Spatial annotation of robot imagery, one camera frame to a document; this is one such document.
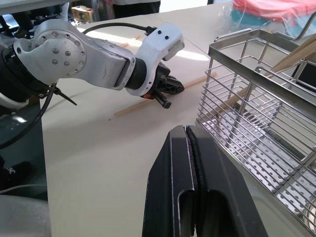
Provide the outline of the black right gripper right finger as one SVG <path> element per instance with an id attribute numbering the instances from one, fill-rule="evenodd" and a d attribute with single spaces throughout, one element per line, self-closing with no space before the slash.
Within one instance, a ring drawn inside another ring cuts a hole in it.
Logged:
<path id="1" fill-rule="evenodd" d="M 245 180 L 205 130 L 187 126 L 198 186 L 197 237 L 269 237 Z"/>

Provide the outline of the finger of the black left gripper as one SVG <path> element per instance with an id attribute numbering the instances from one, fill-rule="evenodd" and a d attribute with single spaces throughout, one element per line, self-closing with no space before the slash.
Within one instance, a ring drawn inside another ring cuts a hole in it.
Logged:
<path id="1" fill-rule="evenodd" d="M 165 76 L 160 83 L 160 91 L 167 94 L 179 94 L 185 90 L 183 84 L 173 76 Z"/>
<path id="2" fill-rule="evenodd" d="M 171 102 L 167 100 L 165 95 L 159 90 L 153 92 L 153 97 L 160 103 L 163 108 L 170 108 Z"/>

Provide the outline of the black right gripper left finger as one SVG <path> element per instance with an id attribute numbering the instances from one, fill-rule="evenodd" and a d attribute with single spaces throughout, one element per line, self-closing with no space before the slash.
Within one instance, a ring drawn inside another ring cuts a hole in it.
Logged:
<path id="1" fill-rule="evenodd" d="M 149 172 L 142 237 L 192 237 L 197 178 L 186 127 L 170 130 Z"/>

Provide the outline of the wooden chopstick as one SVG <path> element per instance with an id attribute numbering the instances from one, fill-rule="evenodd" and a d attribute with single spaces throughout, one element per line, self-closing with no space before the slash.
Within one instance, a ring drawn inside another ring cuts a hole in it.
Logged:
<path id="1" fill-rule="evenodd" d="M 137 36 L 135 38 L 128 39 L 127 42 L 125 42 L 121 45 L 121 47 L 123 47 L 123 48 L 126 48 L 128 46 L 139 47 L 142 44 L 142 42 L 139 41 L 140 38 L 141 38 L 140 36 Z"/>
<path id="2" fill-rule="evenodd" d="M 308 46 L 299 46 L 298 48 L 299 49 L 292 51 L 281 61 L 279 61 L 276 65 L 274 65 L 271 68 L 271 71 L 277 73 L 282 70 L 288 69 L 290 66 L 293 66 L 300 60 L 308 59 L 316 51 L 316 42 L 310 43 Z M 217 114 L 228 110 L 229 106 L 232 106 L 237 101 L 244 98 L 247 95 L 248 91 L 252 91 L 252 89 L 250 89 L 250 85 L 239 91 L 236 95 L 224 101 L 222 104 L 216 107 L 211 113 Z"/>
<path id="3" fill-rule="evenodd" d="M 195 79 L 195 80 L 193 80 L 191 82 L 188 82 L 188 83 L 184 84 L 184 88 L 187 89 L 187 88 L 192 87 L 194 85 L 197 85 L 199 83 L 206 83 L 206 80 L 207 80 L 207 76 L 202 76 L 202 77 L 200 77 L 198 79 Z M 148 104 L 150 104 L 152 102 L 153 102 L 153 100 L 142 101 L 142 102 L 140 102 L 140 103 L 138 103 L 136 105 L 133 105 L 133 106 L 128 107 L 128 108 L 126 108 L 124 110 L 121 110 L 121 111 L 118 111 L 118 112 L 114 113 L 114 116 L 115 117 L 122 117 L 122 116 L 124 116 L 124 115 L 126 115 L 128 113 L 131 113 L 133 111 L 141 109 L 144 106 L 146 106 L 146 105 L 148 105 Z"/>
<path id="4" fill-rule="evenodd" d="M 287 69 L 293 64 L 299 62 L 300 60 L 307 58 L 316 51 L 316 33 L 313 34 L 309 39 L 303 42 L 300 46 L 294 49 L 290 54 L 284 57 L 276 65 L 274 65 L 271 70 L 273 72 L 279 72 L 281 70 Z"/>

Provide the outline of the person in dark clothes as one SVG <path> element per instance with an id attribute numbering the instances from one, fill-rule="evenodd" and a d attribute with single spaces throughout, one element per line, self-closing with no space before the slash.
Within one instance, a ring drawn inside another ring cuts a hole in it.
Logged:
<path id="1" fill-rule="evenodd" d="M 159 13 L 161 0 L 112 0 L 116 18 Z"/>

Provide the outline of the colourful printed box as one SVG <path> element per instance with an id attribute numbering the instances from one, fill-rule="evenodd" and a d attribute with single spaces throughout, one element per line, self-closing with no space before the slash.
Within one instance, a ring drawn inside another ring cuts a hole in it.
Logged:
<path id="1" fill-rule="evenodd" d="M 92 8 L 79 5 L 71 8 L 74 19 L 82 22 L 92 23 L 95 21 L 94 11 Z"/>

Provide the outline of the teal box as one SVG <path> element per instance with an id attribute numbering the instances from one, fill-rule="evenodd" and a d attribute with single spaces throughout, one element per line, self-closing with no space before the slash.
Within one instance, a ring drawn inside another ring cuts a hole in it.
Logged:
<path id="1" fill-rule="evenodd" d="M 237 24 L 250 26 L 265 26 L 272 22 L 272 20 L 235 9 L 231 11 L 231 18 L 232 21 Z"/>

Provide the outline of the pink plastic bag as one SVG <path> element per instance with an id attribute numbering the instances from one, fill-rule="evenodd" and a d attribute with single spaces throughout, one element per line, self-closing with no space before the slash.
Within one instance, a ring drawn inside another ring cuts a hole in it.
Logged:
<path id="1" fill-rule="evenodd" d="M 303 27 L 316 12 L 316 0 L 233 0 L 233 9 L 272 20 L 271 23 Z"/>

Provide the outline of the silver robot torso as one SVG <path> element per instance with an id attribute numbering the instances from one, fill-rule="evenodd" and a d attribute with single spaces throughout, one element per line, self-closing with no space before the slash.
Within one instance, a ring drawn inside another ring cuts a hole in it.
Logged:
<path id="1" fill-rule="evenodd" d="M 47 190 L 43 184 L 0 190 L 0 237 L 52 237 L 48 201 L 30 197 L 34 188 Z"/>

